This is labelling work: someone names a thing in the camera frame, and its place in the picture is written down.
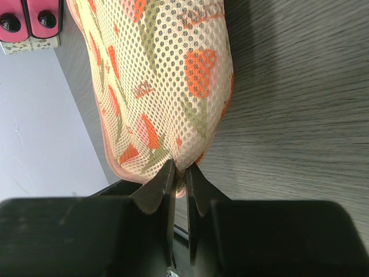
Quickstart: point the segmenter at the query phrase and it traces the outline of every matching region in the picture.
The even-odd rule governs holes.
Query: white wall
[[[54,51],[0,53],[0,201],[107,185]]]

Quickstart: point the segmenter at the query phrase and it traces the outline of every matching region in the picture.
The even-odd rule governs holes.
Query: floral mesh fabric
[[[167,159],[179,171],[199,162],[232,95],[223,0],[68,2],[112,169],[144,184]]]

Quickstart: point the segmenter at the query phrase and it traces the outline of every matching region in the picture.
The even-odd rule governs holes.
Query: gray wood grain surface
[[[106,179],[109,184],[113,184],[119,178],[112,172],[105,157],[103,135],[93,93],[91,68],[85,40],[71,17],[66,1],[63,32],[60,37],[61,46],[55,49],[55,53],[105,172]]]
[[[368,0],[225,0],[235,91],[205,176],[233,199],[343,205],[369,248]],[[107,174],[89,64],[67,15],[55,50]],[[186,201],[176,223],[186,228]]]

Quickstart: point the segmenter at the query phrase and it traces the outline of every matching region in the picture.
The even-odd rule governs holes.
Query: orange pattern
[[[93,39],[91,32],[90,32],[90,40],[91,40],[91,44],[93,46],[92,47],[92,50],[93,50],[93,53],[94,53],[95,58],[96,58],[97,66],[98,67],[101,67],[101,55],[100,55],[100,51],[99,51],[99,49],[96,46],[95,40]]]
[[[119,30],[118,26],[115,23],[114,23],[114,32],[116,33],[117,36],[119,36],[120,30]]]
[[[141,114],[137,121],[137,133],[148,148],[159,148],[159,137],[157,136],[155,127],[146,114]]]
[[[202,158],[204,157],[204,153],[201,153],[201,155],[197,158],[197,160],[195,161],[197,164],[199,164],[202,160]]]
[[[126,161],[137,157],[139,155],[138,151],[132,144],[128,145],[128,148],[125,150],[125,152],[120,156],[119,158],[119,164],[122,165]]]
[[[98,103],[99,103],[99,110],[101,111],[101,114],[102,114],[102,115],[105,115],[105,114],[106,114],[106,109],[102,107],[102,105],[101,105],[101,102],[100,102],[100,101],[99,101]]]
[[[110,85],[109,85],[109,96],[110,96],[110,103],[112,105],[112,109],[114,110],[114,114],[116,117],[118,117],[121,111],[119,109],[119,103],[116,98],[115,92]]]
[[[229,95],[228,100],[225,102],[225,106],[224,106],[223,111],[221,112],[220,119],[223,119],[223,117],[225,116],[225,114],[228,111],[229,105],[231,104],[231,99],[232,99],[234,87],[235,87],[235,76],[232,74],[232,79],[231,79],[231,93]]]
[[[186,76],[189,91],[193,96],[205,98],[209,96],[211,70],[217,61],[215,51],[206,49],[187,52]]]
[[[175,141],[177,143],[177,148],[178,150],[180,149],[180,147],[182,146],[182,140],[180,139],[180,137],[177,138],[177,140]]]
[[[91,7],[93,13],[96,14],[95,0],[88,0],[88,3],[90,4],[90,7]]]
[[[115,76],[119,80],[119,72],[118,72],[118,67],[116,66],[116,59],[115,59],[115,49],[113,46],[109,46],[108,55],[110,57],[111,65],[114,69]]]
[[[138,23],[145,10],[146,0],[122,0],[123,10],[126,15],[133,21]]]

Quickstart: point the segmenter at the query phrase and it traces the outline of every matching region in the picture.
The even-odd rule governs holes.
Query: black button
[[[48,29],[53,29],[57,25],[57,18],[49,10],[43,10],[38,16],[39,23]]]
[[[5,13],[0,16],[0,25],[9,33],[16,33],[21,29],[21,22],[18,17],[11,13]]]

